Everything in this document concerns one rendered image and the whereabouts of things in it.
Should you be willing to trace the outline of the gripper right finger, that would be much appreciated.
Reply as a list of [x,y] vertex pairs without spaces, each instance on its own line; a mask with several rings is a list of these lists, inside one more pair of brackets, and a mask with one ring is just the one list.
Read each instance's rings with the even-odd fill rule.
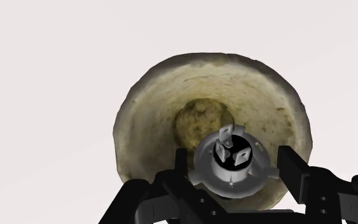
[[358,224],[358,175],[345,181],[309,166],[290,146],[278,147],[277,169],[295,201],[306,205],[307,224]]

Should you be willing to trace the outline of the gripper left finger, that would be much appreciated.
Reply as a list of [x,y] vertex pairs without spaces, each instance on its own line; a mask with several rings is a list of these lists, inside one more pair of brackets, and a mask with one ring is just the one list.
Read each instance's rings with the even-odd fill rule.
[[126,181],[98,224],[226,224],[228,213],[188,181],[187,150],[176,150],[175,167]]

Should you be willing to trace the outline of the grey pronged lamp base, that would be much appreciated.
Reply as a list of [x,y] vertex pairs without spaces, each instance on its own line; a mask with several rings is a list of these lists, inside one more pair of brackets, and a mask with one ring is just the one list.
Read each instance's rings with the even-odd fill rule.
[[229,199],[254,195],[268,178],[279,177],[261,142],[246,133],[245,127],[232,123],[200,141],[193,163],[195,169],[188,174],[191,183],[202,183]]

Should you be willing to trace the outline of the beige ceramic bowl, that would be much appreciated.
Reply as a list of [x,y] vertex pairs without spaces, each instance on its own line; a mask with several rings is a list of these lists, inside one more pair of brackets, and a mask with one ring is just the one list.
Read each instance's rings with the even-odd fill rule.
[[186,53],[153,66],[123,101],[113,128],[118,175],[152,182],[174,167],[176,149],[192,160],[198,143],[228,123],[259,140],[272,165],[280,145],[310,158],[306,109],[279,73],[237,54]]

